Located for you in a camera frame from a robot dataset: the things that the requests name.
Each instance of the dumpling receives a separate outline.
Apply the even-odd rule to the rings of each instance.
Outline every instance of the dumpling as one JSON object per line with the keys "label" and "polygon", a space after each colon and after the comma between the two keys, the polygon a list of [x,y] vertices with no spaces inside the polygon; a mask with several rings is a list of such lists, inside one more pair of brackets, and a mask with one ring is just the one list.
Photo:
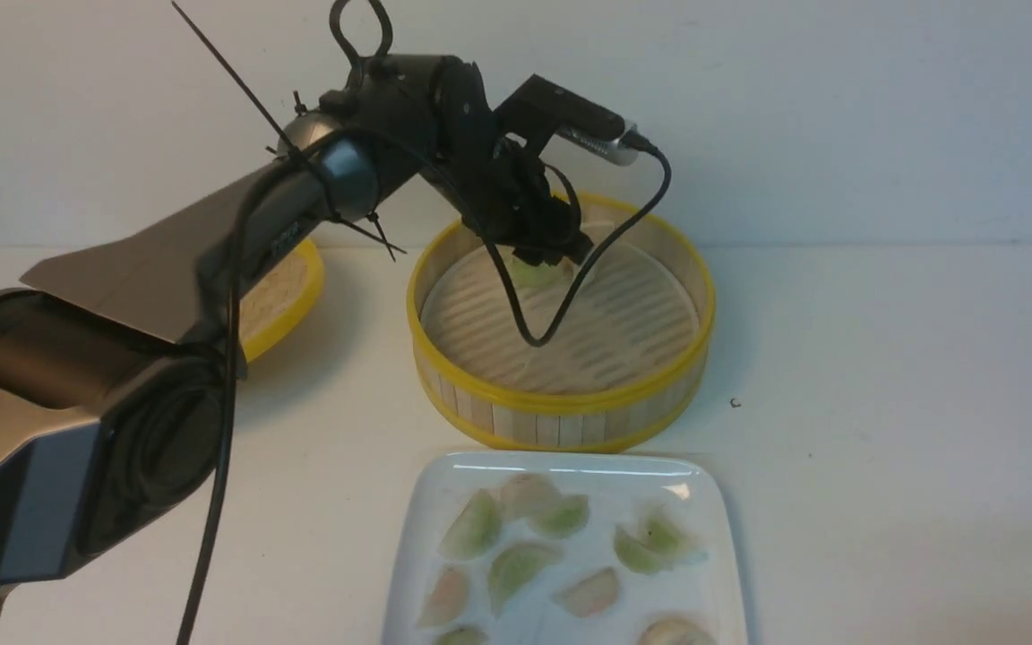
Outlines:
{"label": "dumpling", "polygon": [[496,501],[487,490],[478,490],[448,526],[439,551],[450,560],[471,560],[483,555],[499,540],[503,523]]}
{"label": "dumpling", "polygon": [[528,525],[541,538],[562,540],[587,525],[586,494],[569,494],[528,519]]}
{"label": "dumpling", "polygon": [[716,640],[692,621],[663,619],[644,630],[639,645],[716,645]]}
{"label": "dumpling", "polygon": [[648,512],[640,522],[640,540],[645,547],[671,562],[683,560],[697,551],[696,540],[672,521],[662,506]]}
{"label": "dumpling", "polygon": [[586,619],[603,613],[618,598],[619,577],[615,576],[615,569],[608,567],[560,591],[553,601],[578,619]]}
{"label": "dumpling", "polygon": [[432,645],[484,645],[488,637],[475,627],[458,627],[439,636]]}
{"label": "dumpling", "polygon": [[538,473],[521,473],[499,487],[499,507],[508,521],[536,515],[559,498],[552,481]]}
{"label": "dumpling", "polygon": [[545,544],[517,544],[508,547],[488,569],[488,598],[492,601],[492,615],[499,616],[505,605],[545,567],[562,559],[556,548]]}
{"label": "dumpling", "polygon": [[424,602],[417,627],[441,627],[448,624],[464,612],[466,604],[467,576],[458,567],[446,567]]}
{"label": "dumpling", "polygon": [[638,574],[655,575],[668,568],[667,558],[645,547],[639,540],[632,538],[626,530],[623,530],[622,526],[615,527],[613,548],[615,556],[619,558],[623,567]]}

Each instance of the yellow bamboo steamer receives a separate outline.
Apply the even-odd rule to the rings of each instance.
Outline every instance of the yellow bamboo steamer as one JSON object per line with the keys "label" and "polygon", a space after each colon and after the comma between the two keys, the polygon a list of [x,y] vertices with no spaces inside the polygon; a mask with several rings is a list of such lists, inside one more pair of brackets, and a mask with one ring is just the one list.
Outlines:
{"label": "yellow bamboo steamer", "polygon": [[312,240],[302,240],[241,297],[241,351],[247,362],[294,330],[324,286],[324,264]]}
{"label": "yellow bamboo steamer", "polygon": [[[596,244],[635,213],[593,195],[580,206]],[[535,335],[569,286],[519,289]],[[459,224],[419,258],[407,308],[424,391],[465,436],[496,449],[619,452],[696,396],[716,294],[696,247],[649,215],[600,258],[545,347],[520,338],[490,258]]]}

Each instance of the green dumpling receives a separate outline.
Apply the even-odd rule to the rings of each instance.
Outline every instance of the green dumpling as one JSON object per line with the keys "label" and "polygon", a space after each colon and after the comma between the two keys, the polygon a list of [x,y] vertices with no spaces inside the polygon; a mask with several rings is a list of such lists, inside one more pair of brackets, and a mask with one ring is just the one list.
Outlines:
{"label": "green dumpling", "polygon": [[480,630],[459,627],[439,636],[432,645],[484,645],[485,642],[488,642],[488,637]]}
{"label": "green dumpling", "polygon": [[448,526],[439,551],[450,560],[477,558],[495,546],[503,524],[496,501],[487,490],[478,490]]}
{"label": "green dumpling", "polygon": [[541,538],[562,540],[587,525],[588,502],[586,494],[569,494],[552,507],[537,513],[528,525]]}
{"label": "green dumpling", "polygon": [[544,262],[537,266],[525,264],[516,256],[508,255],[505,258],[505,266],[508,275],[513,279],[513,286],[516,289],[543,289],[565,279],[565,265],[562,262],[555,266]]}
{"label": "green dumpling", "polygon": [[627,535],[622,526],[615,527],[613,540],[615,556],[623,567],[638,574],[655,575],[668,568],[668,559],[644,546],[642,542]]}
{"label": "green dumpling", "polygon": [[662,506],[648,512],[640,522],[640,540],[671,563],[688,563],[706,555],[699,542],[676,524]]}
{"label": "green dumpling", "polygon": [[668,559],[676,559],[681,552],[687,550],[690,542],[687,534],[658,507],[643,519],[640,538],[643,539],[644,546]]}
{"label": "green dumpling", "polygon": [[562,559],[557,548],[546,544],[517,544],[508,547],[492,560],[488,569],[488,596],[492,601],[492,615],[499,616],[513,595],[540,575],[546,567]]}

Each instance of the robotic arm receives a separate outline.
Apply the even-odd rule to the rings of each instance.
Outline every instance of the robotic arm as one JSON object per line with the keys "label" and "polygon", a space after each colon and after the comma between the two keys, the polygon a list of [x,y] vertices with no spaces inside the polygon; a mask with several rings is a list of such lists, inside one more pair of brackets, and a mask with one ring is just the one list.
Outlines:
{"label": "robotic arm", "polygon": [[648,150],[635,127],[538,76],[493,110],[475,64],[389,54],[376,0],[384,40],[357,57],[340,33],[347,1],[330,26],[348,84],[316,106],[298,99],[275,160],[125,240],[39,262],[22,277],[28,289],[0,291],[0,611],[17,584],[85,567],[188,497],[219,454],[227,462],[245,362],[226,356],[240,348],[227,343],[225,302],[321,221],[377,223],[377,205],[419,173],[492,252],[577,265],[593,253],[540,153],[561,135],[626,165]]}

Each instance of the yellow rim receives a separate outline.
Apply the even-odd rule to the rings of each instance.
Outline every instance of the yellow rim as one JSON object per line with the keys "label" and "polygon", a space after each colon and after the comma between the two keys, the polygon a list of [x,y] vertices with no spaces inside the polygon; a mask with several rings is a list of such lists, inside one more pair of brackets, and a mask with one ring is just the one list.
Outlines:
{"label": "yellow rim", "polygon": [[441,396],[432,391],[432,387],[427,383],[427,380],[421,379],[421,387],[424,388],[424,393],[429,400],[432,401],[432,407],[438,409],[441,416],[453,424],[456,429],[462,431],[471,438],[472,441],[479,442],[495,450],[535,450],[535,451],[550,451],[550,452],[605,452],[605,453],[615,453],[625,451],[627,448],[632,448],[634,445],[641,445],[643,442],[648,441],[649,438],[653,438],[656,433],[663,431],[668,425],[673,424],[680,414],[683,414],[684,410],[687,410],[688,405],[691,405],[691,399],[696,398],[696,393],[700,389],[700,381],[703,379],[703,370],[696,376],[696,382],[691,384],[691,388],[687,391],[687,395],[683,397],[683,400],[679,401],[672,412],[665,414],[665,416],[655,421],[654,424],[648,425],[648,427],[642,430],[632,433],[625,438],[618,438],[615,441],[603,442],[603,444],[592,444],[592,445],[577,445],[569,446],[569,448],[562,448],[562,446],[557,445],[538,445],[538,444],[520,444],[517,441],[512,441],[510,438],[498,438],[494,433],[486,432],[476,425],[472,424],[471,421],[465,420],[463,417],[459,416],[453,409],[448,408],[448,404],[441,398]]}
{"label": "yellow rim", "polygon": [[320,296],[321,289],[324,287],[324,262],[321,261],[321,253],[316,249],[316,246],[313,246],[313,241],[309,238],[302,240],[302,244],[297,245],[292,253],[302,258],[304,266],[309,270],[307,281],[304,281],[304,290],[291,302],[289,309],[275,319],[271,325],[258,331],[257,334],[243,340],[241,350],[246,352],[247,362],[265,354],[280,340],[286,337],[289,331],[294,329],[297,323],[301,322],[313,309],[313,302],[316,302],[316,298]]}
{"label": "yellow rim", "polygon": [[[635,207],[632,207],[631,204],[619,200],[611,200],[609,197],[601,195],[584,193],[580,198],[581,200],[590,201],[590,203],[603,205],[604,207],[617,207],[625,209],[628,213],[635,212]],[[667,389],[677,379],[680,379],[685,372],[694,367],[696,360],[700,358],[706,347],[708,347],[708,340],[711,337],[711,330],[716,322],[716,290],[714,289],[714,283],[711,281],[711,272],[708,270],[708,265],[703,261],[696,247],[691,245],[691,241],[683,236],[683,233],[680,233],[679,229],[660,220],[659,217],[648,215],[647,220],[648,223],[663,227],[680,245],[683,245],[685,252],[690,254],[694,260],[696,260],[696,264],[700,268],[701,278],[706,287],[708,287],[708,302],[706,302],[706,307],[704,308],[706,319],[701,323],[700,330],[697,331],[696,338],[692,340],[691,345],[682,354],[676,356],[665,370],[656,372],[651,377],[647,377],[647,379],[622,388],[585,393],[585,395],[558,395],[558,393],[524,392],[499,387],[499,385],[489,384],[486,381],[477,379],[475,376],[456,366],[455,363],[452,363],[451,360],[448,360],[446,356],[441,354],[441,351],[432,344],[429,335],[424,332],[424,327],[421,326],[421,317],[419,317],[417,308],[417,282],[419,281],[421,268],[429,260],[432,250],[441,246],[448,236],[458,231],[461,228],[461,224],[459,223],[450,225],[444,229],[438,238],[431,245],[427,246],[424,253],[418,258],[417,266],[413,269],[413,276],[409,281],[409,294],[407,295],[409,301],[406,303],[406,307],[409,308],[409,327],[413,334],[413,342],[417,345],[419,352],[421,352],[421,355],[424,356],[427,362],[432,364],[436,370],[441,373],[442,377],[451,381],[456,387],[471,392],[474,396],[490,401],[490,404],[503,405],[503,407],[523,412],[538,414],[594,414],[609,409],[621,408],[623,405],[634,404],[636,400],[646,399]],[[456,427],[464,430],[462,425],[458,424]],[[484,441],[482,438],[477,437],[483,433],[479,430],[474,429],[472,432],[464,431],[465,433],[471,433],[478,441],[482,441],[482,444],[485,445],[494,445],[495,441],[504,441],[496,440],[492,436],[485,436],[490,438],[490,441]],[[588,451],[591,449],[589,446],[584,446],[582,450]]]}

